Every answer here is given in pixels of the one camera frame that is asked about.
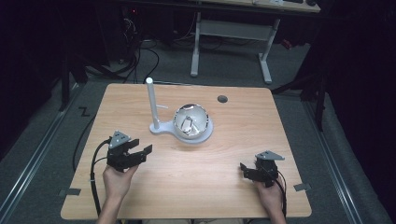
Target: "tape piece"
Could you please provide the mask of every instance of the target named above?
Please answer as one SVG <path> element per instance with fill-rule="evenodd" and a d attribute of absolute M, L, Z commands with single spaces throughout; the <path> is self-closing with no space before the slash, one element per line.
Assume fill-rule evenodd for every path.
<path fill-rule="evenodd" d="M 305 190 L 305 191 L 309 191 L 311 190 L 311 185 L 310 184 L 299 184 L 299 185 L 294 185 L 294 189 L 296 191 L 300 191 L 300 190 Z"/>
<path fill-rule="evenodd" d="M 79 195 L 81 189 L 61 189 L 58 196 L 65 197 L 66 195 Z"/>

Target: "gray carpet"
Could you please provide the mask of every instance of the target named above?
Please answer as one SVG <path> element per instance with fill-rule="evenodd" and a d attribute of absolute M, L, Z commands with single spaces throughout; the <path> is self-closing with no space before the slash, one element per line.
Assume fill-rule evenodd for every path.
<path fill-rule="evenodd" d="M 200 74 L 190 77 L 191 46 L 173 47 L 158 44 L 153 50 L 160 56 L 158 67 L 151 77 L 157 81 L 189 83 L 197 85 L 266 87 L 273 89 L 293 80 L 302 58 L 309 46 L 286 50 L 274 45 L 268 63 L 274 83 L 263 83 L 260 66 L 255 54 L 234 52 L 234 46 L 221 46 L 216 50 L 202 50 Z M 141 50 L 141 60 L 137 66 L 137 79 L 153 68 L 156 56 L 149 50 Z M 13 210 L 7 223 L 93 223 L 93 221 L 68 221 L 60 217 L 64 197 L 59 196 L 61 189 L 67 189 L 73 178 L 73 153 L 84 128 L 96 113 L 106 85 L 114 82 L 102 77 L 90 76 L 85 86 L 70 105 L 60 129 L 50 142 L 47 154 L 37 169 L 26 191 Z M 29 126 L 21 135 L 14 148 L 0 163 L 0 200 L 3 202 L 18 180 L 24 167 L 34 154 L 46 130 L 58 114 L 60 107 L 60 85 L 53 90 L 53 97 L 32 117 Z M 290 141 L 292 153 L 297 162 L 302 180 L 312 187 L 307 192 L 312 206 L 312 215 L 305 218 L 289 218 L 289 223 L 349 223 L 332 177 L 326 166 L 317 130 L 311 124 L 304 103 L 294 91 L 276 95 L 276 106 Z M 324 134 L 327 142 L 342 170 L 343 177 L 351 189 L 352 196 L 360 210 L 364 223 L 391 223 L 382 205 L 357 163 L 345 140 L 342 129 L 327 100 L 324 114 Z M 78 146 L 77 162 L 84 147 L 89 129 L 84 133 Z M 254 223 L 268 223 L 268 220 L 256 220 Z"/>

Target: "wooden table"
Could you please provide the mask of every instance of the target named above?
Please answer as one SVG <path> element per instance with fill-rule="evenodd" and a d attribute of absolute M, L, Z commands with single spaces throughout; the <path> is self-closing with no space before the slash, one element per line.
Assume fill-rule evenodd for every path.
<path fill-rule="evenodd" d="M 92 155 L 100 143 L 116 130 L 140 139 L 136 150 L 153 145 L 145 163 L 139 166 L 125 197 L 119 218 L 222 218 L 267 217 L 258 191 L 243 178 L 239 163 L 254 168 L 255 155 L 271 150 L 284 156 L 277 161 L 288 189 L 288 217 L 307 217 L 311 207 L 301 184 L 288 139 L 271 92 L 265 88 L 154 86 L 161 121 L 173 118 L 185 104 L 202 105 L 214 123 L 210 138 L 199 145 L 187 145 L 173 135 L 153 135 L 149 95 L 145 85 L 110 84 L 105 92 L 90 136 L 82 153 L 71 189 L 62 209 L 65 219 L 96 219 L 90 186 Z M 218 102 L 225 95 L 228 102 Z M 97 158 L 106 155 L 107 148 Z M 95 166 L 100 202 L 105 200 L 102 172 L 106 160 Z"/>

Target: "desk leg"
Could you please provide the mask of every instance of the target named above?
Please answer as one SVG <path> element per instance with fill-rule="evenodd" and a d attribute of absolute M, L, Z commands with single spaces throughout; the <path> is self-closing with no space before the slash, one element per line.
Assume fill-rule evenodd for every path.
<path fill-rule="evenodd" d="M 276 19 L 274 22 L 274 26 L 271 29 L 270 36 L 267 41 L 267 46 L 265 47 L 264 53 L 259 54 L 259 60 L 260 60 L 260 65 L 262 66 L 262 75 L 264 76 L 264 82 L 266 84 L 271 84 L 272 79 L 271 79 L 271 74 L 268 69 L 268 64 L 267 64 L 267 57 L 268 53 L 270 52 L 271 46 L 274 42 L 274 38 L 276 35 L 277 27 L 279 26 L 280 19 Z"/>
<path fill-rule="evenodd" d="M 201 12 L 197 12 L 197 22 L 195 25 L 195 45 L 194 45 L 194 52 L 192 53 L 192 62 L 191 62 L 192 77 L 198 76 L 200 32 L 201 32 Z"/>

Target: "shiny silver bowl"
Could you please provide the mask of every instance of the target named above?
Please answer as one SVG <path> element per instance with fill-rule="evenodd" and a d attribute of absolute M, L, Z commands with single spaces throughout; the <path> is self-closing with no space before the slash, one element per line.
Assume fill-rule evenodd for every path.
<path fill-rule="evenodd" d="M 183 105 L 175 114 L 176 133 L 186 139 L 202 135 L 209 122 L 209 116 L 200 105 Z"/>

